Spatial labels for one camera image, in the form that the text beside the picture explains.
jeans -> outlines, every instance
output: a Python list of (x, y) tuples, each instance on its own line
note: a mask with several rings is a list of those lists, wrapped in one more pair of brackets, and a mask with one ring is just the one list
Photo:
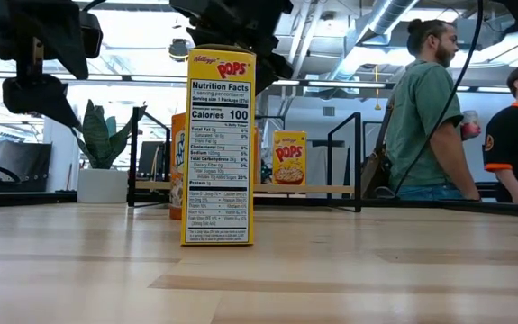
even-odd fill
[(404, 185), (398, 197), (405, 201), (439, 201), (465, 199), (459, 189), (452, 184)]

black cable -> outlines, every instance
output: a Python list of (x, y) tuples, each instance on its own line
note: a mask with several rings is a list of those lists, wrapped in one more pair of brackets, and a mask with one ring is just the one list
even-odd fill
[(459, 88), (460, 82), (463, 80), (465, 73), (467, 73), (468, 64), (470, 63), (471, 58), (473, 57), (473, 53), (475, 52), (475, 49), (477, 48), (478, 35), (481, 32), (481, 25), (483, 24), (483, 0), (477, 0), (477, 7), (478, 7), (477, 24), (475, 26), (475, 33), (473, 34), (473, 41), (471, 43), (471, 47), (468, 50), (467, 60), (465, 61), (465, 66), (463, 66), (463, 68), (461, 69), (459, 77), (457, 78), (457, 82), (455, 82), (455, 86), (453, 87), (453, 90), (450, 92), (449, 99), (447, 99), (447, 103), (445, 104), (445, 107), (442, 109), (439, 119), (437, 120), (437, 122), (435, 123), (435, 126), (432, 128), (431, 132), (429, 133), (429, 136), (427, 137), (427, 140), (424, 142), (423, 147), (419, 151), (419, 154), (413, 160), (413, 163), (411, 163), (411, 165), (406, 169), (406, 171), (403, 174), (403, 177), (401, 178), (401, 181), (396, 186), (395, 195), (397, 195), (399, 193), (399, 190), (401, 189), (401, 186), (403, 185), (404, 180), (409, 176), (411, 169), (419, 161), (419, 158), (421, 157), (423, 152), (429, 147), (432, 136), (434, 135), (435, 131), (437, 131), (437, 129), (439, 129), (439, 124), (441, 124), (442, 119), (445, 116), (445, 113), (449, 110), (450, 103), (452, 102), (455, 94), (457, 93), (457, 89)]
[(87, 4), (84, 8), (82, 8), (82, 11), (88, 12), (90, 9), (96, 7), (97, 5), (100, 5), (102, 3), (106, 2), (106, 0), (94, 0), (90, 4)]

potted plant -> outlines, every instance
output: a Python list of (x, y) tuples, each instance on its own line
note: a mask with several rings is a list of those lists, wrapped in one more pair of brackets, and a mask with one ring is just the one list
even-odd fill
[[(139, 110), (139, 119), (146, 111), (146, 105)], [(132, 120), (116, 131), (116, 119), (105, 120), (105, 109), (88, 101), (80, 139), (75, 130), (78, 147), (90, 162), (90, 168), (81, 169), (78, 174), (77, 200), (79, 203), (125, 203), (128, 192), (127, 171), (111, 170), (113, 162), (126, 148), (131, 132)]]

ceiling duct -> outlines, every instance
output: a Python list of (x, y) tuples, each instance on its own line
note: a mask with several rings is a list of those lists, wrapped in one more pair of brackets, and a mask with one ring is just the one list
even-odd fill
[(365, 62), (358, 59), (358, 45), (364, 42), (388, 45), (390, 32), (401, 21), (401, 18), (411, 10), (419, 0), (377, 0), (369, 14), (357, 20), (354, 31), (349, 32), (345, 39), (345, 57), (327, 76), (330, 80), (349, 81), (360, 65)]

beard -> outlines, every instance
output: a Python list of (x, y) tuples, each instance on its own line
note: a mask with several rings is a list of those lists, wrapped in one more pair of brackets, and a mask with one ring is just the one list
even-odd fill
[(439, 45), (437, 51), (435, 52), (435, 58), (442, 66), (448, 68), (450, 67), (450, 62), (453, 60), (453, 53)]

